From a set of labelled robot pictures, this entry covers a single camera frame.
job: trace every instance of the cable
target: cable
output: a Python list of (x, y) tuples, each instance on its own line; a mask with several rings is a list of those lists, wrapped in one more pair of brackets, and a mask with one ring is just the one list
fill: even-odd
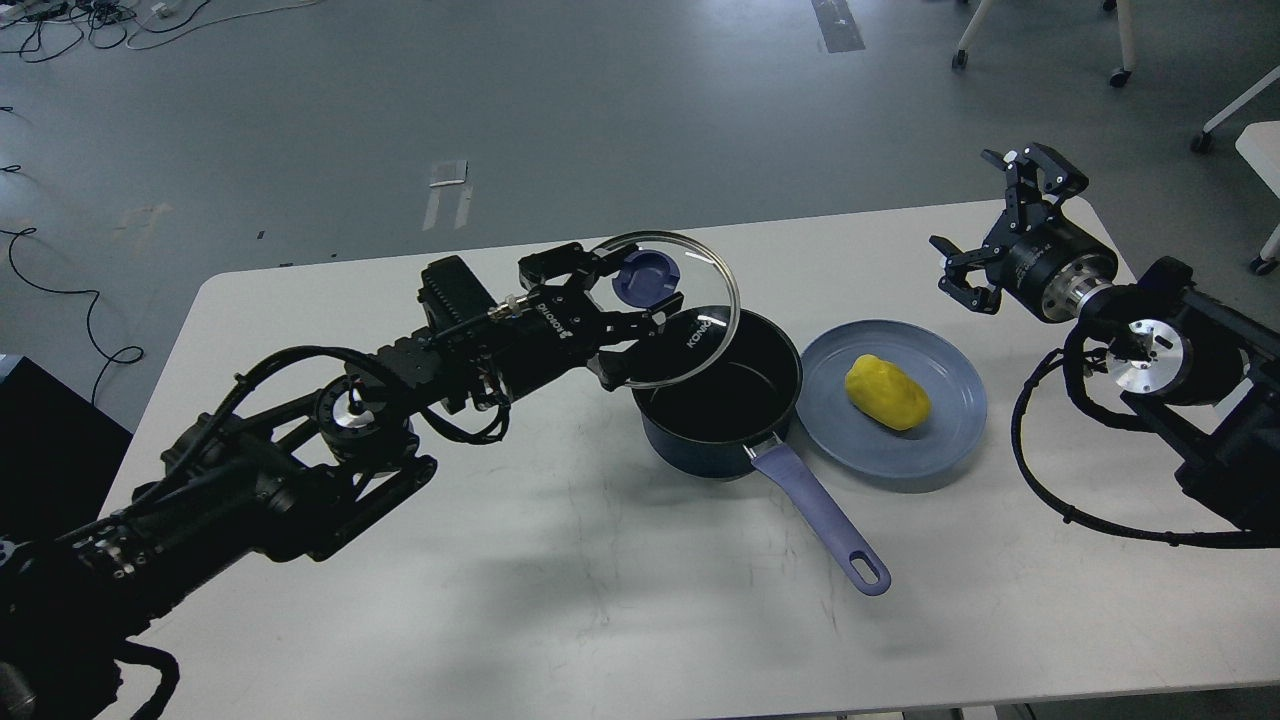
[(132, 720), (157, 720), (178, 689), (178, 660), (163, 650), (129, 641), (122, 641), (115, 648), (115, 660), (127, 665), (146, 665), (160, 671), (160, 684), (132, 716)]
[(383, 384), (394, 388), (406, 396), (410, 393), (410, 388), (404, 384), (404, 382), (401, 380), (389, 368), (387, 368), (387, 365), (383, 365), (379, 360), (365, 355), (364, 352), (351, 350), (349, 347), (302, 345), (273, 352), (257, 365), (253, 365), (248, 373), (236, 377), (236, 387), (227, 393), (227, 397), (223, 398), (218, 410), (214, 411), (205, 428), (191, 442), (191, 446), (188, 446), (177, 462), (169, 468), (164, 478), (143, 492), (142, 496), (134, 501), (134, 503), (142, 503), (152, 498), (164, 497), (172, 489), (182, 486), (184, 483), (182, 473), (196, 457), (204, 455), (214, 436), (223, 429), (236, 407), (239, 406), (239, 404), (243, 402), (250, 393), (257, 389), (260, 384), (266, 382), (268, 378), (289, 365), (321, 356), (334, 357), (337, 360), (349, 363), (365, 370)]
[(1130, 528), (1128, 525), (1121, 525), (1119, 523), (1112, 523), (1110, 520), (1103, 520), (1096, 515), (1091, 515), (1079, 507), (1070, 505), (1050, 492), (1036, 474), (1032, 473), (1030, 466), (1027, 464), (1027, 457), (1023, 452), (1023, 418), (1027, 415), (1027, 407), (1030, 404), (1032, 393), (1036, 387), (1039, 386), (1041, 380), (1048, 377), (1053, 370), (1064, 366), (1064, 350), (1056, 348), (1041, 360), (1039, 365), (1032, 370), (1027, 382), (1023, 383), (1023, 391), (1018, 395), (1018, 400), (1014, 402), (1014, 413), (1010, 419), (1009, 437), (1014, 447), (1014, 461), (1018, 462), (1018, 470), (1021, 473), (1023, 479), (1032, 488), (1032, 492), (1039, 497), (1044, 505), (1052, 507), (1059, 515), (1062, 516), (1064, 523), (1078, 523), (1091, 530), (1096, 530), (1103, 534), (1142, 539), (1152, 542), (1165, 542), (1171, 546), (1187, 544), (1193, 547), (1210, 547), (1210, 548), (1272, 548), (1280, 547), (1280, 537), (1268, 536), (1265, 533), (1252, 532), (1252, 530), (1233, 530), (1233, 532), (1216, 532), (1216, 533), (1175, 533), (1175, 532), (1153, 532), (1143, 530), (1138, 528)]
[[(129, 38), (129, 29), (124, 23), (138, 17), (132, 8), (122, 8), (115, 0), (92, 0), (88, 15), (88, 44), (99, 50), (110, 50), (124, 44)], [(120, 38), (110, 45), (93, 42), (93, 33), (108, 26), (120, 28)]]
[[(97, 343), (97, 338), (93, 337), (93, 324), (90, 320), (93, 318), (93, 307), (97, 306), (97, 300), (100, 297), (102, 297), (101, 291), (97, 291), (97, 290), (54, 290), (51, 287), (45, 287), (42, 284), (35, 283), (31, 279), (28, 279), (27, 275), (22, 274), (22, 270), (19, 270), (18, 265), (15, 265), (14, 261), (13, 261), (13, 246), (18, 242), (19, 237), (26, 237), (28, 234), (35, 234), (35, 232), (36, 232), (36, 228), (23, 228), (23, 229), (18, 231), (18, 232), (0, 229), (0, 233), (10, 236), (9, 237), (9, 266), (13, 268), (13, 272), (14, 272), (15, 275), (18, 275), (18, 279), (20, 279), (22, 282), (29, 284), (31, 287), (33, 287), (36, 290), (41, 290), (41, 291), (45, 291), (45, 292), (51, 292), (54, 295), (92, 295), (93, 296), (93, 300), (91, 300), (90, 304), (88, 304), (88, 311), (84, 313), (84, 332), (88, 333), (88, 342), (93, 346), (93, 350), (96, 350), (99, 355), (101, 355), (104, 359), (106, 359), (106, 363), (102, 364), (102, 369), (97, 372), (97, 378), (93, 379), (93, 391), (90, 393), (90, 405), (97, 407), (97, 386), (99, 386), (99, 383), (102, 382), (102, 375), (106, 374), (106, 369), (110, 368), (111, 365), (132, 365), (132, 364), (137, 363), (138, 360), (142, 360), (142, 357), (146, 355), (146, 351), (142, 350), (142, 347), (140, 347), (137, 345), (127, 345), (127, 346), (116, 350), (115, 352), (108, 355), (106, 351), (102, 350), (102, 346)], [(127, 354), (127, 352), (129, 352), (129, 351), (134, 351), (137, 354), (133, 357), (123, 359), (122, 360), (120, 356), (124, 355), (124, 354)]]
[[(436, 333), (428, 340), (425, 348), (434, 347), (451, 336), (462, 333), (476, 324), (488, 322), (486, 315), (477, 315), (460, 323), (447, 331)], [(374, 379), (379, 380), (387, 386), (393, 392), (401, 393), (402, 397), (411, 397), (412, 389), (402, 380), (390, 368), (384, 365), (380, 360), (374, 356), (366, 355), (357, 350), (349, 347), (326, 347), (317, 345), (302, 345), (297, 347), (287, 347), (273, 352), (261, 360), (257, 365), (244, 373), (243, 375), (236, 375), (236, 387), (227, 393), (218, 409), (210, 415), (205, 428), (196, 436), (187, 450), (183, 451), (182, 456), (169, 466), (165, 471), (164, 478), (156, 482), (154, 486), (147, 488), (140, 497), (134, 500), (134, 503), (141, 505), (154, 498), (160, 498), (168, 495), (170, 491), (177, 489), (184, 484), (182, 474), (187, 470), (197, 457), (202, 456), (212, 442), (214, 437), (223, 429), (227, 421), (230, 419), (232, 413), (241, 402), (244, 401), (260, 384), (266, 382), (268, 378), (279, 373), (284, 368), (293, 365), (294, 363), (301, 363), (311, 357), (333, 357), (348, 363), (361, 370), (369, 373)], [(489, 369), (497, 377), (495, 369), (493, 366), (493, 360), (489, 360)], [(419, 414), (431, 425), (436, 433), (452, 442), (463, 442), (468, 445), (489, 445), (500, 441), (506, 437), (507, 430), (511, 427), (511, 400), (502, 392), (497, 395), (498, 413), (493, 421), (490, 421), (484, 429), (476, 433), (468, 433), (457, 425), (453, 425), (444, 418), (436, 415), (429, 407), (422, 407), (417, 410)]]
[(253, 15), (266, 15), (269, 13), (279, 13), (280, 10), (294, 10), (297, 8), (310, 8), (311, 5), (319, 5), (320, 3), (324, 3), (324, 0), (302, 0), (301, 3), (293, 3), (291, 5), (280, 5), (278, 8), (266, 8), (265, 10), (253, 10), (251, 13), (239, 13), (237, 15), (228, 15), (225, 18), (219, 18), (216, 20), (209, 20), (207, 23), (201, 23), (201, 24), (193, 26), (191, 28), (187, 28), (183, 32), (179, 32), (178, 35), (175, 35), (175, 36), (173, 36), (173, 37), (170, 37), (168, 40), (164, 40), (163, 42), (156, 42), (155, 45), (141, 45), (141, 46), (133, 45), (133, 41), (140, 35), (142, 35), (142, 32), (152, 32), (152, 33), (160, 32), (160, 31), (138, 31), (138, 32), (134, 32), (132, 36), (129, 36), (129, 38), (124, 42), (124, 46), (128, 47), (129, 50), (154, 50), (156, 47), (160, 47), (161, 45), (169, 45), (170, 42), (178, 40), (179, 37), (186, 37), (186, 36), (196, 32), (197, 29), (204, 29), (206, 27), (211, 27), (211, 26), (215, 26), (215, 24), (219, 24), (219, 23), (225, 23), (228, 20), (236, 20), (236, 19), (239, 19), (239, 18), (251, 18)]
[[(72, 27), (74, 27), (76, 32), (79, 33), (79, 35), (78, 35), (78, 37), (76, 37), (76, 40), (73, 40), (70, 42), (70, 45), (68, 45), (67, 47), (63, 47), (61, 50), (59, 50), (58, 53), (54, 53), (52, 55), (45, 55), (45, 56), (38, 58), (36, 60), (28, 60), (27, 55), (29, 55), (32, 53), (40, 53), (44, 49), (44, 46), (45, 46), (45, 23), (49, 22), (49, 20), (38, 19), (38, 20), (32, 20), (32, 22), (33, 22), (33, 24), (36, 27), (32, 28), (31, 35), (28, 35), (27, 38), (22, 41), (22, 45), (19, 45), (17, 50), (0, 50), (0, 55), (17, 55), (18, 59), (22, 60), (23, 63), (27, 63), (29, 65), (35, 65), (37, 63), (47, 63), (49, 60), (52, 60), (55, 58), (60, 58), (64, 53), (67, 53), (72, 47), (76, 47), (77, 45), (81, 44), (82, 40), (84, 40), (84, 31), (81, 29), (81, 27), (78, 24), (72, 23)], [(12, 27), (13, 24), (17, 24), (17, 23), (10, 23), (10, 24), (8, 24), (5, 27)], [(36, 41), (36, 46), (35, 47), (28, 47), (28, 45), (31, 44), (32, 40)]]
[(147, 27), (147, 22), (151, 18), (156, 17), (156, 12), (151, 10), (151, 14), (147, 15), (142, 22), (138, 23), (138, 32), (150, 32), (150, 33), (155, 33), (155, 35), (163, 35), (165, 32), (173, 32), (175, 29), (180, 29), (180, 28), (186, 27), (188, 23), (191, 23), (191, 20), (196, 19), (196, 14), (200, 13), (200, 10), (205, 5), (207, 5), (209, 3), (211, 3), (211, 1), (212, 0), (204, 0), (200, 5), (196, 5), (196, 9), (192, 10), (189, 15), (187, 15), (187, 19), (182, 20), (180, 23), (178, 23), (175, 26), (170, 26), (170, 27), (166, 27), (166, 28), (160, 28), (160, 29), (151, 29), (151, 28)]

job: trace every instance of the plate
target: plate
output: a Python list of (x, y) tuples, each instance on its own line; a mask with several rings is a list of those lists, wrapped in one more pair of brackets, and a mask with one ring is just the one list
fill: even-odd
[[(893, 363), (929, 393), (929, 418), (897, 432), (863, 414), (845, 393), (860, 355)], [(977, 447), (987, 424), (987, 391), (973, 364), (937, 334), (897, 320), (832, 328), (801, 356), (796, 413), (813, 441), (852, 470), (887, 479), (934, 475)]]

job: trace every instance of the gray floor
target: gray floor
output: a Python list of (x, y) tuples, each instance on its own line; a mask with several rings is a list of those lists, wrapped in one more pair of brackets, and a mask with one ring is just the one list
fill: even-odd
[[(15, 251), (33, 279), (104, 291), (104, 345), (147, 348), (100, 392), (128, 428), (218, 273), (991, 199), (1002, 178), (978, 151), (1027, 141), (1092, 178), (1085, 197), (1135, 269), (1178, 255), (1203, 290), (1280, 327), (1280, 273), (1244, 269), (1280, 200), (1233, 149), (1245, 124), (1280, 118), (1280, 90), (1222, 126), (1212, 155), (1187, 150), (1280, 61), (1280, 5), (1134, 0), (1140, 65), (1124, 90), (1106, 83), (1115, 20), (1092, 0), (1001, 3), (960, 74), (948, 60), (972, 6), (850, 5), (867, 49), (840, 54), (804, 0), (329, 0), (146, 53), (3, 56), (0, 104), (17, 114), (0, 114), (0, 165), (24, 172), (0, 176), (0, 227), (40, 228)], [(451, 197), (422, 231), (430, 165), (458, 158), (467, 223), (454, 228)], [(86, 301), (0, 275), (0, 352), (87, 396)]]

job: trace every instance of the yellow potato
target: yellow potato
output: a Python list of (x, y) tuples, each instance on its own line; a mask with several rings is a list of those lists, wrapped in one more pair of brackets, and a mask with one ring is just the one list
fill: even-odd
[(845, 375), (845, 393), (859, 410), (895, 430), (909, 430), (929, 416), (929, 395), (901, 368), (863, 355)]

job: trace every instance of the purple pot handle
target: purple pot handle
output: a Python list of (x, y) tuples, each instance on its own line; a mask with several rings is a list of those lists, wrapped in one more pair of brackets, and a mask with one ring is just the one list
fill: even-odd
[[(836, 505), (813, 471), (805, 466), (804, 460), (796, 455), (787, 445), (777, 445), (763, 452), (753, 452), (751, 465), (777, 483), (791, 502), (795, 503), (800, 514), (818, 534), (840, 569), (849, 575), (849, 582), (854, 583), (863, 594), (877, 596), (888, 589), (892, 577), (888, 568), (881, 562), (872, 546), (867, 544), (858, 528), (849, 520), (845, 511)], [(861, 560), (876, 582), (868, 583), (854, 566), (854, 561)]]

